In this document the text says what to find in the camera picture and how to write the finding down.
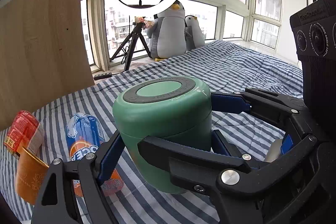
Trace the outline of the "red printed cup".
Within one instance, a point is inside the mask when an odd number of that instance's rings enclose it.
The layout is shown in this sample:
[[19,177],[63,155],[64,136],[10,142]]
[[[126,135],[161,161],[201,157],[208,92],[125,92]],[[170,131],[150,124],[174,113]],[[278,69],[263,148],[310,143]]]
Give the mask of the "red printed cup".
[[20,157],[23,149],[37,155],[45,138],[45,131],[40,122],[26,110],[18,112],[5,137],[3,144],[7,150]]

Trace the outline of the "black tripod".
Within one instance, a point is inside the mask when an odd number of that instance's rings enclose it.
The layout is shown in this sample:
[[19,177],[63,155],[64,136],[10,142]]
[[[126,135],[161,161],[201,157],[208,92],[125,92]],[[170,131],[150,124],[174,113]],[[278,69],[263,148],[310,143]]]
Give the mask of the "black tripod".
[[148,45],[145,41],[145,38],[143,37],[143,34],[142,34],[142,30],[145,27],[145,23],[144,22],[139,22],[139,23],[134,23],[133,25],[134,25],[134,28],[133,28],[132,32],[127,35],[127,37],[124,39],[124,41],[121,43],[121,45],[116,49],[113,56],[110,58],[110,61],[113,61],[118,56],[118,54],[123,50],[123,48],[126,46],[126,44],[130,43],[129,48],[126,51],[126,54],[125,54],[126,59],[125,59],[125,62],[124,62],[124,69],[123,69],[124,72],[128,71],[129,68],[130,68],[131,61],[132,61],[132,58],[133,58],[133,53],[134,53],[135,46],[136,46],[138,40],[141,41],[148,57],[151,58],[149,47],[148,47]]

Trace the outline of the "striped blue white quilt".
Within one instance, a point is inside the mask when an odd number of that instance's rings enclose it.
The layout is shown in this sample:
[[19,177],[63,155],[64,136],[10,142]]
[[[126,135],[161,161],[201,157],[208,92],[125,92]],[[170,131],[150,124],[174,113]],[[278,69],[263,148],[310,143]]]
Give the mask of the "striped blue white quilt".
[[[302,71],[298,67],[218,40],[184,55],[113,76],[37,110],[33,115],[46,133],[38,157],[48,164],[56,157],[69,159],[65,129],[75,113],[98,118],[108,140],[116,130],[112,104],[121,92],[147,80],[175,75],[199,78],[212,92],[260,88],[300,99],[303,93]],[[259,160],[264,160],[271,144],[284,136],[283,131],[248,114],[214,112],[212,119],[213,129],[219,129],[229,142]],[[34,208],[15,192],[18,160],[3,145],[8,130],[1,131],[1,194],[14,215],[20,221],[28,221]],[[171,195],[154,189],[141,177],[127,150],[121,155],[117,171],[124,186],[107,201],[119,223],[218,223],[208,197],[191,192]]]

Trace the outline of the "large penguin plush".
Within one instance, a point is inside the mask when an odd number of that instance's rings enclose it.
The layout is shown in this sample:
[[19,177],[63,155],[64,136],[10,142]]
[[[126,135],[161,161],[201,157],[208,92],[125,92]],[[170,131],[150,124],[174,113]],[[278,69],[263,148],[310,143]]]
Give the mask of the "large penguin plush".
[[155,14],[153,25],[147,29],[152,59],[168,59],[186,52],[185,9],[176,0],[168,9]]

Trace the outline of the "wooden board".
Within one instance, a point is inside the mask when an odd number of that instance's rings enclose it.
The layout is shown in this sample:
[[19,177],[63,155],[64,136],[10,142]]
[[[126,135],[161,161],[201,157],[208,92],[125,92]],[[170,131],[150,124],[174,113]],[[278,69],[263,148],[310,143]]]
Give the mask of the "wooden board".
[[1,8],[1,129],[93,85],[80,0],[11,0]]

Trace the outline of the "green insulated cup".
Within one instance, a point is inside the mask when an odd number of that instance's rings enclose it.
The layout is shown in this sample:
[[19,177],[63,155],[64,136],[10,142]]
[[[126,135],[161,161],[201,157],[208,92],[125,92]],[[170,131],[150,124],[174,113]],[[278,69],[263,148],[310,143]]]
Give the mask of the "green insulated cup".
[[173,76],[145,81],[118,95],[112,114],[116,128],[145,181],[161,192],[182,194],[169,173],[150,165],[138,151],[147,136],[209,151],[211,149],[211,92],[195,77]]

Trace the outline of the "black power strip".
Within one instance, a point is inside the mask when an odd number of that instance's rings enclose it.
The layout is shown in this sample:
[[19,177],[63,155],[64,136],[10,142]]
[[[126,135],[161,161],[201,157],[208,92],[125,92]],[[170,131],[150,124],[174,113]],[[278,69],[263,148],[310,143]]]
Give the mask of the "black power strip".
[[112,76],[113,76],[113,74],[111,72],[104,72],[104,73],[94,75],[93,79],[95,81],[98,81],[98,80],[108,79]]

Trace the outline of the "brown paper cup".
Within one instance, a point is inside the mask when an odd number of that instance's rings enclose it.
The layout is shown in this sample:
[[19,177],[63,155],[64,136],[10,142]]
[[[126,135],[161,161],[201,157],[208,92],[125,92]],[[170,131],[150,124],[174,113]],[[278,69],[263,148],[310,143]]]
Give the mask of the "brown paper cup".
[[15,191],[25,202],[35,205],[48,168],[45,162],[22,148],[15,178]]

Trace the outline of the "small penguin plush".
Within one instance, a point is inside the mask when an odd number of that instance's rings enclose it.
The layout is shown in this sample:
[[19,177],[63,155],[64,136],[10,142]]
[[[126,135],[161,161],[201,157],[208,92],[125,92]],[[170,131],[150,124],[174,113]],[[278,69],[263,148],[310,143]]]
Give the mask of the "small penguin plush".
[[185,40],[187,51],[200,48],[205,45],[205,38],[199,26],[196,16],[188,15],[185,17]]

